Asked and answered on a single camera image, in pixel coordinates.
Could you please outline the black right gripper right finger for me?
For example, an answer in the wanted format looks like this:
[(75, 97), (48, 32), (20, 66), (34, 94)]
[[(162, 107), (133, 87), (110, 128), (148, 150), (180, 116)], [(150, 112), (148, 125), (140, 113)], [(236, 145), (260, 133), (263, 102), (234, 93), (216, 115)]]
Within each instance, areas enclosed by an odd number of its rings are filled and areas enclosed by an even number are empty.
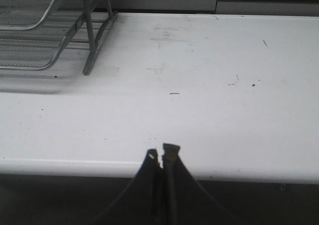
[(165, 219), (168, 225), (238, 225), (239, 219), (193, 178), (180, 156), (180, 146), (164, 143)]

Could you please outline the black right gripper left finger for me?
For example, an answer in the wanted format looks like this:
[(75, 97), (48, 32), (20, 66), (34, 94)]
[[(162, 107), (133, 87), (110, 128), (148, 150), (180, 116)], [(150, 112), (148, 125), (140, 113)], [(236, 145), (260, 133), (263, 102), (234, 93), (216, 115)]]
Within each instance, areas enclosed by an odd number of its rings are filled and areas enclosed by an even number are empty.
[(160, 165), (156, 149), (146, 152), (135, 177), (94, 221), (96, 225), (153, 225)]

